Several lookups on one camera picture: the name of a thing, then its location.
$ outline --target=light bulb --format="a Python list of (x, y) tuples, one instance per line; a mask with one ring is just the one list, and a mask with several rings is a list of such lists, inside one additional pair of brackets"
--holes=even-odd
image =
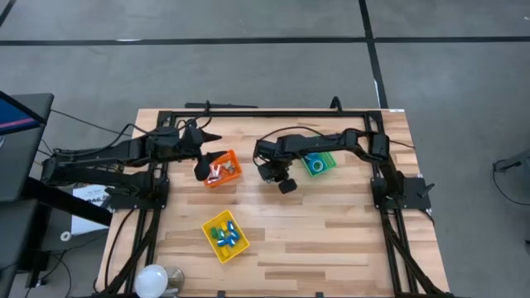
[(143, 268), (134, 282), (134, 289), (140, 298), (158, 298), (167, 287), (167, 272), (156, 264)]

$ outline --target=black metal frame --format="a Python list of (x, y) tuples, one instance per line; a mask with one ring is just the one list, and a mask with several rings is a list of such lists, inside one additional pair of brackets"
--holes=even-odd
[[(252, 110), (249, 109), (247, 111), (238, 111), (238, 110), (225, 110), (225, 111), (215, 111), (210, 110), (210, 113), (208, 116), (212, 118), (216, 117), (268, 117), (268, 118), (275, 118), (275, 117), (308, 117), (308, 118), (323, 118), (323, 117), (329, 117), (329, 118), (362, 118), (364, 120), (364, 126), (366, 131), (373, 131), (371, 126), (371, 120), (374, 120), (377, 129), (379, 132), (384, 133), (384, 125), (383, 125), (383, 116), (380, 111), (344, 111), (342, 109), (342, 105), (340, 104), (340, 101), (335, 98), (333, 99), (330, 108), (336, 108), (336, 110), (331, 109), (330, 111), (263, 111), (263, 110)], [(175, 125), (176, 120), (178, 118), (190, 118), (199, 115), (200, 112), (196, 111), (178, 111), (178, 112), (171, 112), (171, 111), (162, 111), (158, 114), (157, 119), (157, 126), (161, 126), (164, 122), (168, 121), (170, 125)], [(168, 165), (167, 163), (162, 164), (164, 169), (167, 169)], [(379, 178), (379, 171), (375, 165), (372, 166), (373, 169), (373, 179)], [(395, 216), (396, 216), (396, 222), (397, 222), (397, 233), (393, 230), (392, 225), (390, 224), (390, 218), (388, 216), (389, 209), (383, 208), (383, 206), (378, 206), (379, 211), (381, 214), (381, 220), (383, 224), (383, 233), (385, 236), (385, 244), (387, 248), (387, 254), (388, 254), (388, 265), (390, 269), (390, 274), (392, 277), (392, 284), (394, 289), (394, 295), (395, 297), (443, 297), (443, 296), (452, 296), (451, 294), (446, 294), (439, 289), (437, 289), (432, 282), (428, 279), (428, 277), (422, 272), (421, 268), (417, 265), (417, 263), (414, 261), (410, 254), (409, 246), (408, 246), (408, 240), (407, 240), (407, 231), (405, 229), (405, 222), (402, 216), (402, 211), (400, 208), (391, 209), (393, 210)], [(140, 216), (138, 217), (137, 221), (137, 231), (134, 238), (134, 244), (133, 244), (133, 255), (132, 258), (139, 257), (143, 249), (146, 247), (145, 245), (142, 245), (141, 239), (142, 239), (142, 233), (145, 226), (145, 218), (146, 218), (147, 212), (141, 211)], [(158, 230), (158, 221), (160, 218), (160, 210), (155, 210), (153, 214), (153, 220), (151, 222), (150, 228), (148, 229), (149, 232), (152, 234), (148, 234), (144, 237), (143, 240), (147, 236), (152, 237), (151, 241), (148, 244), (147, 248), (147, 258), (146, 258), (146, 265), (151, 264), (154, 259), (154, 251), (155, 251), (155, 245), (156, 245), (156, 237), (157, 237), (157, 230)], [(406, 269), (407, 269), (407, 280), (408, 280), (408, 288), (410, 292), (404, 292), (402, 290), (402, 285), (399, 280), (399, 272), (398, 272), (398, 264), (396, 255), (394, 252), (394, 248), (397, 249), (397, 251), (402, 256), (403, 260), (405, 261)], [(136, 267), (134, 266), (132, 270), (130, 271), (131, 274), (129, 275), (129, 278), (126, 283), (125, 288), (125, 294), (123, 296), (115, 296), (115, 297), (126, 297), (126, 296), (134, 296), (132, 293), (133, 290), (133, 274), (135, 272)], [(419, 290), (417, 287), (417, 281), (424, 287), (426, 290), (426, 295), (418, 294)]]

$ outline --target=wooden tabletop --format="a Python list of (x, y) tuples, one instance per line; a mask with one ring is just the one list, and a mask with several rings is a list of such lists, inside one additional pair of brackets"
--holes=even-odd
[[(136, 124), (153, 129), (158, 111), (139, 110)], [(382, 110), (382, 114), (390, 139), (412, 145), (405, 113)], [(243, 168), (242, 177), (208, 189), (195, 179), (193, 161), (170, 163), (171, 193), (161, 213), (155, 263), (182, 269), (185, 285), (181, 296), (216, 296), (221, 290), (227, 296), (314, 296), (316, 291), (323, 291), (325, 296), (393, 295), (381, 219), (369, 186), (370, 164), (353, 153), (336, 151), (332, 155), (338, 166), (311, 178), (301, 162), (294, 161), (289, 173), (298, 189), (287, 195), (259, 176), (252, 163), (256, 139), (296, 125), (323, 133), (342, 132), (347, 127), (364, 130), (364, 123), (356, 118), (213, 118), (205, 131), (223, 139), (204, 144), (203, 153), (234, 149)], [(268, 139), (289, 133), (314, 134), (293, 130)], [(396, 167), (405, 175), (419, 173), (414, 149), (392, 143), (390, 151)], [(221, 264), (201, 225), (226, 209), (238, 221), (250, 247)], [(98, 289), (103, 288), (108, 250), (126, 213), (124, 210), (113, 216)], [(137, 214), (131, 215), (120, 234), (109, 280), (130, 256)], [(404, 210), (403, 215), (412, 255), (435, 285), (448, 291), (432, 222), (416, 210)], [(406, 291), (400, 257), (398, 263)]]

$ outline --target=plastic bin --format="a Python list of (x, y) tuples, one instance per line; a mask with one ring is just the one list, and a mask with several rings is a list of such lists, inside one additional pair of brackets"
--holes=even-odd
[(315, 153), (318, 155), (318, 157), (324, 162), (324, 169), (319, 172), (314, 172), (309, 168), (309, 165), (307, 165), (307, 159), (302, 158), (302, 162), (304, 163), (304, 166), (306, 167), (307, 172), (311, 177), (318, 176), (322, 173), (326, 173), (327, 171), (333, 169), (337, 166), (337, 162), (335, 161), (335, 158), (331, 155), (329, 152), (321, 152), (321, 153)]
[[(234, 223), (234, 227), (236, 231), (239, 233), (240, 239), (235, 243), (235, 246), (231, 248), (228, 244), (219, 247), (217, 245), (217, 239), (212, 238), (210, 234), (210, 230), (212, 228), (220, 228), (221, 223), (225, 223), (231, 220)], [(228, 260), (234, 258), (235, 256), (239, 255), (242, 251), (247, 249), (250, 246), (250, 242), (248, 241), (247, 237), (243, 233), (243, 230), (239, 227), (238, 222), (235, 220), (232, 213), (230, 213), (229, 210), (225, 210), (221, 212), (219, 215), (215, 216), (208, 222), (202, 225), (202, 231), (205, 233), (206, 238), (208, 238), (208, 242), (214, 249), (215, 255), (217, 255), (217, 258), (221, 261), (221, 263), (226, 263)], [(225, 256), (222, 252), (222, 249), (226, 248), (228, 250), (228, 256)]]
[[(227, 161), (230, 161), (232, 165), (234, 165), (235, 171), (232, 174), (230, 174), (228, 170), (223, 168), (223, 164), (226, 163)], [(218, 180), (212, 183), (208, 183), (208, 179), (204, 180), (203, 183), (205, 184), (206, 187), (215, 187), (218, 185), (222, 185), (224, 183), (227, 183), (231, 180), (234, 180), (240, 177), (241, 174), (243, 173), (243, 171), (241, 170), (241, 166), (239, 165), (238, 158), (235, 156), (234, 150), (228, 150), (228, 152), (226, 152), (224, 155), (222, 155), (221, 157), (216, 159), (214, 162), (212, 162), (211, 165), (213, 166), (220, 165), (220, 169), (221, 169), (220, 174), (222, 178), (221, 180)]]

